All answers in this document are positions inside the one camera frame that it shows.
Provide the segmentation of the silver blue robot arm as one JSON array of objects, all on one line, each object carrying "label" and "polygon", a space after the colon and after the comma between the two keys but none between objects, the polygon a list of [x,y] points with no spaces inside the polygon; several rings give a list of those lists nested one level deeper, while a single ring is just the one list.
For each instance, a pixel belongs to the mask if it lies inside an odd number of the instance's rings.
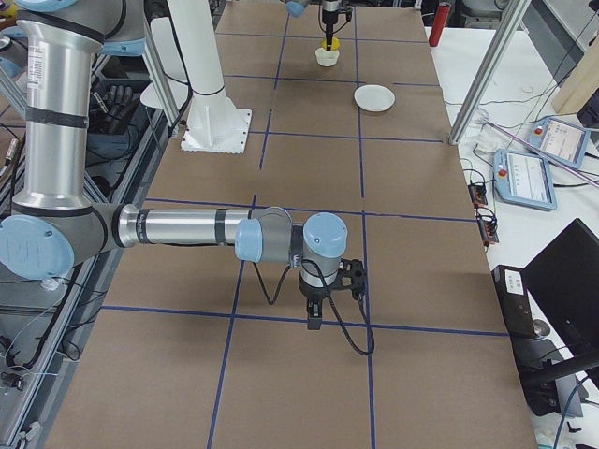
[{"label": "silver blue robot arm", "polygon": [[239,259],[300,271],[307,326],[341,287],[347,229],[327,212],[296,224],[286,210],[156,210],[94,203],[83,192],[93,57],[145,49],[140,1],[21,1],[28,39],[24,186],[1,223],[1,261],[45,280],[98,254],[137,244],[231,246]]},{"label": "silver blue robot arm", "polygon": [[[309,1],[285,1],[287,13],[294,18],[298,18],[309,4]],[[342,1],[323,0],[320,2],[320,23],[324,26],[326,51],[333,50],[334,26],[338,23],[342,5]]]}]

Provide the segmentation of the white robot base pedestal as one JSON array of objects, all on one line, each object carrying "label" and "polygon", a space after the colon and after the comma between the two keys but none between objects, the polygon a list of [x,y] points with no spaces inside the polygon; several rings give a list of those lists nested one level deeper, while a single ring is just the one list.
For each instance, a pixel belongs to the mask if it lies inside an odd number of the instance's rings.
[{"label": "white robot base pedestal", "polygon": [[226,93],[207,1],[168,2],[193,98],[182,149],[242,154],[252,111],[238,109]]}]

